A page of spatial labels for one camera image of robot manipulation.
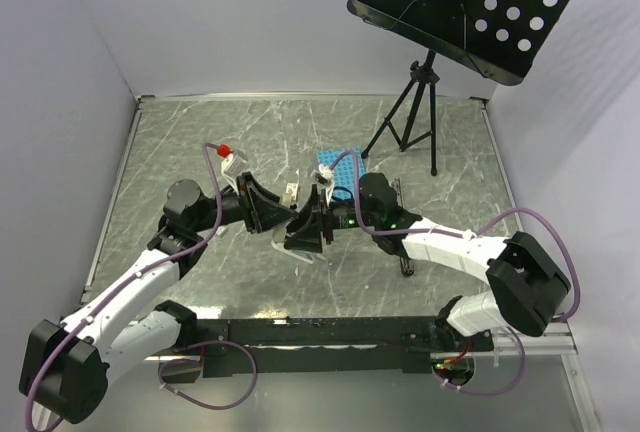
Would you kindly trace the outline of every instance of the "purple cable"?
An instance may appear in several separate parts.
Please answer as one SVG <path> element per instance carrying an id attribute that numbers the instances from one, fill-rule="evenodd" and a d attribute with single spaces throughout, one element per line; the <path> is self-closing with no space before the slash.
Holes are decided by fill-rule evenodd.
<path id="1" fill-rule="evenodd" d="M 176 254 L 163 257 L 162 259 L 157 260 L 156 262 L 153 262 L 152 264 L 149 264 L 143 267 L 142 269 L 139 270 L 139 272 L 141 272 L 142 275 L 146 274 L 150 270 L 153 270 L 156 267 L 166 262 L 175 261 L 177 259 L 180 259 L 181 257 L 184 257 L 185 255 L 189 255 L 195 252 L 201 247 L 204 247 L 211 239 L 213 239 L 213 237 L 216 234 L 216 231 L 218 230 L 218 227 L 220 227 L 220 222 L 222 221 L 222 194 L 220 192 L 220 186 L 218 184 L 218 179 L 216 178 L 215 168 L 211 161 L 211 157 L 209 156 L 208 149 L 218 150 L 218 146 L 216 144 L 212 144 L 209 142 L 206 142 L 202 145 L 202 153 L 204 155 L 204 160 L 207 163 L 207 168 L 209 170 L 209 177 L 213 182 L 213 189 L 215 191 L 215 198 L 216 198 L 217 215 L 216 215 L 215 223 L 213 224 L 213 228 L 202 241 L 198 242 L 194 246 L 189 247 L 188 249 L 180 251 Z M 105 298 L 102 299 L 100 303 L 98 303 L 94 307 L 94 309 L 87 315 L 87 317 L 95 318 L 120 292 L 122 292 L 131 282 L 135 281 L 136 279 L 137 279 L 136 275 L 131 274 L 129 277 L 123 280 L 107 296 L 105 296 Z M 62 350 L 64 350 L 64 348 L 74 339 L 74 337 L 76 337 L 80 332 L 82 332 L 82 330 L 87 325 L 89 325 L 89 322 L 85 318 L 77 325 L 75 329 L 69 332 L 69 334 L 53 350 L 53 352 L 49 355 L 49 357 L 47 357 L 47 360 L 45 360 L 44 364 L 42 364 L 42 367 L 40 368 L 35 378 L 33 379 L 33 382 L 31 383 L 31 386 L 29 388 L 29 393 L 27 395 L 27 404 L 25 407 L 25 414 L 24 414 L 25 427 L 27 429 L 27 432 L 52 432 L 56 427 L 58 427 L 62 423 L 62 419 L 58 417 L 58 419 L 56 419 L 56 421 L 49 428 L 44 429 L 43 431 L 39 431 L 38 429 L 35 428 L 35 426 L 33 425 L 32 414 L 33 414 L 33 405 L 35 403 L 36 391 L 38 390 L 40 383 L 42 382 L 42 379 L 44 378 L 45 374 L 51 367 L 51 364 L 53 364 L 53 362 L 58 358 Z"/>
<path id="2" fill-rule="evenodd" d="M 527 354 L 524 350 L 524 345 L 522 344 L 522 340 L 520 340 L 520 337 L 518 337 L 518 334 L 516 334 L 515 330 L 513 330 L 511 327 L 507 327 L 507 329 L 509 330 L 509 332 L 511 332 L 513 337 L 516 339 L 516 342 L 518 343 L 518 348 L 520 349 L 520 357 L 522 358 L 522 360 L 520 360 L 520 369 L 518 370 L 518 375 L 516 375 L 516 377 L 511 381 L 509 385 L 503 387 L 502 389 L 491 390 L 491 391 L 475 390 L 475 389 L 470 389 L 468 387 L 458 388 L 457 385 L 453 385 L 450 382 L 445 382 L 446 379 L 442 377 L 439 373 L 434 372 L 435 376 L 440 379 L 440 381 L 445 385 L 445 387 L 461 392 L 463 394 L 495 397 L 497 395 L 502 395 L 502 394 L 506 394 L 507 392 L 511 392 L 518 385 L 520 385 L 520 382 L 522 382 L 525 370 L 527 369 Z"/>
<path id="3" fill-rule="evenodd" d="M 162 380 L 162 371 L 169 364 L 200 363 L 199 361 L 192 360 L 192 359 L 174 359 L 174 360 L 170 360 L 169 362 L 165 362 L 160 367 L 158 367 L 158 379 L 160 380 L 160 385 L 162 386 L 162 388 L 168 390 L 169 392 L 173 392 L 178 397 L 182 397 L 183 399 L 191 402 L 192 404 L 198 405 L 198 406 L 203 407 L 203 408 L 208 409 L 208 410 L 233 409 L 234 407 L 240 405 L 242 402 L 247 400 L 247 398 L 251 395 L 251 392 L 253 392 L 253 389 L 256 386 L 256 381 L 258 380 L 258 367 L 256 365 L 256 361 L 253 358 L 253 356 L 251 355 L 251 353 L 245 347 L 241 346 L 240 344 L 236 344 L 235 342 L 229 342 L 228 340 L 211 340 L 211 341 L 208 341 L 208 342 L 201 342 L 199 344 L 190 345 L 189 347 L 187 347 L 186 349 L 183 349 L 183 350 L 196 349 L 196 348 L 200 348 L 200 347 L 205 347 L 207 345 L 228 345 L 230 347 L 235 347 L 236 349 L 240 350 L 242 353 L 244 353 L 249 358 L 249 362 L 251 362 L 251 383 L 249 384 L 249 388 L 247 388 L 247 391 L 242 395 L 242 397 L 240 397 L 238 400 L 236 400 L 235 402 L 232 402 L 232 403 L 230 403 L 228 405 L 206 404 L 204 402 L 200 402 L 198 399 L 194 399 L 193 397 L 191 397 L 190 395 L 185 394 L 184 392 L 179 391 L 178 389 L 175 389 L 174 387 L 172 387 L 169 384 L 167 384 L 164 380 Z"/>
<path id="4" fill-rule="evenodd" d="M 338 158 L 336 160 L 333 161 L 333 164 L 331 164 L 329 166 L 329 168 L 331 170 L 335 169 L 335 167 L 338 165 L 338 163 L 345 158 L 347 155 L 351 155 L 353 157 L 353 169 L 354 169 L 354 187 L 355 187 L 355 193 L 353 194 L 353 198 L 354 198 L 354 202 L 355 202 L 355 209 L 356 209 L 356 219 L 358 221 L 358 225 L 360 226 L 360 228 L 362 230 L 364 230 L 366 233 L 371 234 L 371 235 L 405 235 L 405 234 L 419 234 L 419 233 L 434 233 L 434 234 L 442 234 L 442 235 L 448 235 L 450 237 L 456 237 L 456 238 L 462 238 L 462 234 L 456 233 L 456 232 L 450 232 L 448 230 L 442 230 L 442 229 L 438 229 L 438 228 L 431 228 L 431 229 L 395 229 L 395 230 L 371 230 L 368 229 L 366 225 L 364 225 L 364 221 L 362 220 L 362 212 L 360 211 L 360 167 L 358 165 L 358 153 L 353 150 L 353 149 L 349 149 L 349 150 L 345 150 L 344 152 L 342 152 Z M 535 219 L 537 219 L 538 221 L 540 221 L 540 223 L 542 225 L 544 225 L 544 227 L 549 231 L 549 233 L 551 234 L 551 236 L 553 237 L 553 239 L 556 241 L 556 243 L 558 244 L 558 248 L 560 249 L 560 252 L 562 252 L 562 257 L 564 258 L 565 262 L 567 263 L 567 269 L 569 270 L 569 275 L 571 276 L 571 281 L 573 282 L 573 287 L 574 287 L 574 299 L 573 299 L 573 304 L 571 305 L 571 307 L 569 308 L 569 310 L 562 314 L 560 317 L 556 317 L 554 319 L 552 319 L 552 322 L 564 322 L 567 319 L 569 319 L 570 317 L 572 317 L 576 311 L 578 310 L 578 307 L 580 306 L 580 300 L 582 297 L 582 292 L 580 289 L 580 281 L 578 280 L 578 273 L 576 272 L 576 268 L 575 265 L 573 264 L 573 260 L 571 259 L 571 254 L 569 253 L 569 250 L 567 249 L 567 246 L 565 245 L 564 241 L 562 240 L 562 238 L 560 237 L 560 234 L 558 234 L 558 231 L 551 225 L 551 223 L 545 219 L 542 215 L 540 215 L 538 212 L 528 209 L 526 207 L 514 207 L 512 209 L 506 210 L 504 212 L 502 212 L 500 215 L 498 215 L 497 217 L 495 217 L 493 220 L 491 220 L 488 224 L 486 224 L 485 226 L 481 227 L 478 232 L 477 235 L 481 236 L 487 233 L 487 231 L 489 231 L 490 229 L 492 229 L 493 227 L 495 227 L 499 222 L 501 222 L 502 220 L 504 220 L 506 217 L 508 217 L 511 214 L 515 214 L 515 213 L 523 213 L 523 214 L 528 214 L 532 217 L 534 217 Z"/>

